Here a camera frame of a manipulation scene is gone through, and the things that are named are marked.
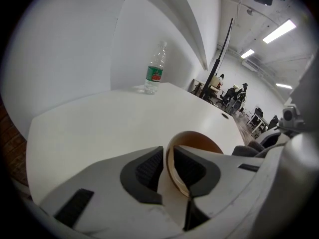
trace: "white wall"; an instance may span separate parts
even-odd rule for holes
[[[200,4],[196,1],[201,0],[187,1],[205,37],[205,50],[213,55],[219,30],[220,0],[204,0],[207,3]],[[208,20],[205,21],[201,13],[205,13]],[[122,8],[112,48],[111,89],[144,84],[147,66],[161,40],[167,42],[168,54],[161,81],[188,89],[202,66],[176,26],[149,0],[126,0]]]
[[[206,81],[209,73],[200,72],[198,79]],[[225,75],[224,84],[221,87],[225,93],[234,84],[238,87],[242,87],[243,83],[248,84],[247,101],[244,106],[247,111],[254,111],[255,106],[259,106],[264,113],[263,118],[268,122],[274,115],[277,115],[279,119],[282,117],[284,104],[256,73],[241,65],[241,59],[226,54],[217,76],[221,74]]]
[[[1,96],[27,138],[34,116],[110,89],[110,49],[124,0],[35,0],[2,65]]]

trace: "desk leg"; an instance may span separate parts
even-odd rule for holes
[[[260,121],[260,123],[258,124],[258,126],[257,126],[251,133],[255,132],[255,131],[261,126],[262,123],[263,123],[263,122]]]
[[[254,114],[254,115],[252,116],[252,118],[250,119],[250,121],[248,121],[247,125],[254,119],[255,116],[256,116],[256,114]]]
[[[197,95],[197,92],[200,89],[200,86],[201,86],[201,83],[198,83],[194,93],[195,96]]]

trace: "desk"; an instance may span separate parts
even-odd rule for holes
[[[254,133],[254,132],[261,126],[262,123],[264,123],[266,126],[269,126],[268,122],[265,121],[262,117],[259,117],[257,114],[254,114],[254,115],[252,116],[252,118],[250,119],[250,121],[248,121],[247,125],[253,120],[253,118],[254,118],[255,116],[257,116],[258,119],[260,119],[260,123],[258,124],[258,126],[256,126],[256,128],[255,128],[251,133]]]
[[[194,79],[194,81],[198,82],[197,87],[196,87],[196,89],[195,89],[195,93],[194,93],[194,95],[196,96],[198,90],[199,90],[200,87],[201,87],[201,85],[205,85],[205,82],[202,82],[202,81],[197,80],[197,79]],[[219,92],[219,89],[217,89],[217,88],[215,88],[215,87],[213,87],[213,86],[210,86],[210,88],[211,88],[213,91]]]
[[[169,141],[183,131],[206,135],[228,155],[235,146],[244,145],[234,119],[225,119],[219,108],[193,94],[170,83],[161,83],[155,95],[141,92],[140,87],[102,92],[32,120],[26,171],[36,204],[97,161],[154,146],[163,146],[166,153]],[[164,162],[159,193],[167,208],[178,209],[178,197],[185,198],[185,204],[187,198],[175,188],[165,166]],[[169,206],[167,199],[176,203]]]

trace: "red brick wall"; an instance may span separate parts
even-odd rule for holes
[[[1,98],[0,148],[10,176],[28,186],[25,167],[26,140],[13,125]]]

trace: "air conditioning unit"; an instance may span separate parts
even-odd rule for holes
[[[250,71],[253,72],[258,72],[258,66],[256,64],[254,64],[253,62],[249,61],[249,60],[243,60],[243,62],[241,62],[241,64],[248,68]]]

